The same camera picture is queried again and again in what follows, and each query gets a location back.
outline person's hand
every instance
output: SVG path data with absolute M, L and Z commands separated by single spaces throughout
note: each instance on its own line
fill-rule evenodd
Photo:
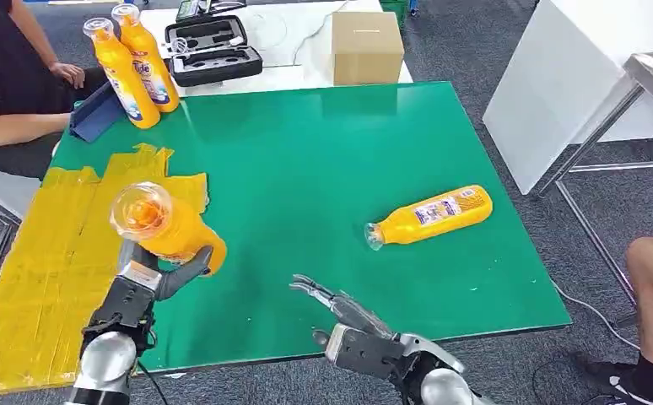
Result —
M 54 76 L 65 79 L 75 89 L 83 88 L 85 72 L 80 67 L 68 63 L 54 62 L 48 67 L 48 70 L 50 70 Z

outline bottle label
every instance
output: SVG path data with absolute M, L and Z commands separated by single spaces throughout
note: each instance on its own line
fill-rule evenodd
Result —
M 115 70 L 109 68 L 105 69 L 105 76 L 108 78 L 108 81 L 111 82 L 113 89 L 116 91 L 118 99 L 121 101 L 121 104 L 128 116 L 130 116 L 130 119 L 133 121 L 142 121 L 143 114 L 140 113 L 140 109 L 138 108 L 137 101 L 135 101 L 135 97 L 133 97 L 132 94 L 128 93 L 126 86 L 124 86 L 115 75 Z
M 143 59 L 146 56 L 145 52 L 131 52 L 133 56 L 132 65 L 135 71 L 140 75 L 143 80 L 143 86 L 148 91 L 150 98 L 155 104 L 168 104 L 170 97 L 168 90 L 165 87 L 165 82 L 160 75 L 155 72 L 153 65 L 147 60 Z
M 446 197 L 439 201 L 429 202 L 413 210 L 421 225 L 429 225 L 446 217 L 461 213 L 461 207 L 453 197 Z

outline bare knee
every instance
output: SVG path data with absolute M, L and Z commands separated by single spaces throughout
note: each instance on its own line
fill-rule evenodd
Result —
M 653 281 L 653 237 L 645 236 L 632 241 L 625 252 L 627 269 L 635 290 Z

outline white surface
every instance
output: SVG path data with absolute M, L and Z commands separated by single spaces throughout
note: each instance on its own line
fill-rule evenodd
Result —
M 627 92 L 621 67 L 640 51 L 653 51 L 653 0 L 541 1 L 483 115 L 523 194 Z M 653 138 L 649 94 L 603 141 L 635 138 Z
M 0 204 L 22 219 L 39 185 L 36 179 L 0 172 Z
M 180 96 L 220 95 L 256 91 L 314 89 L 332 87 L 332 19 L 318 35 L 300 49 L 296 65 L 294 52 L 302 39 L 313 34 L 324 18 L 342 2 L 269 4 L 240 8 L 224 15 L 237 15 L 245 26 L 247 45 L 255 47 L 264 61 L 261 74 L 191 88 L 178 87 Z M 378 0 L 350 0 L 342 11 L 381 11 Z M 165 27 L 175 23 L 177 9 L 146 10 L 140 14 L 143 26 L 165 42 Z M 167 57 L 161 46 L 161 56 Z M 402 64 L 399 83 L 411 83 L 411 74 Z
M 249 6 L 225 13 L 240 17 L 249 45 L 254 46 L 262 55 L 264 70 L 256 76 L 226 80 L 220 84 L 184 89 L 178 87 L 178 93 L 184 97 L 332 87 L 331 17 L 319 35 L 302 46 L 296 66 L 292 65 L 292 59 L 301 40 L 314 33 L 324 17 L 341 4 L 342 2 L 271 4 Z M 350 0 L 343 11 L 381 11 L 381 5 L 378 0 Z M 176 8 L 146 10 L 140 14 L 140 20 L 161 43 L 165 42 L 165 27 L 175 22 L 176 15 Z M 167 57 L 166 50 L 161 49 L 161 54 Z M 403 63 L 399 83 L 411 82 L 411 74 Z M 0 204 L 23 218 L 39 185 L 35 179 L 0 172 Z

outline black shoe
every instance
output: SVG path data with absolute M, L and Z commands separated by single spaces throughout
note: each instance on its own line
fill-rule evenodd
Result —
M 653 405 L 653 398 L 639 394 L 632 382 L 634 364 L 587 363 L 583 366 L 588 378 L 607 394 L 622 399 L 628 405 Z

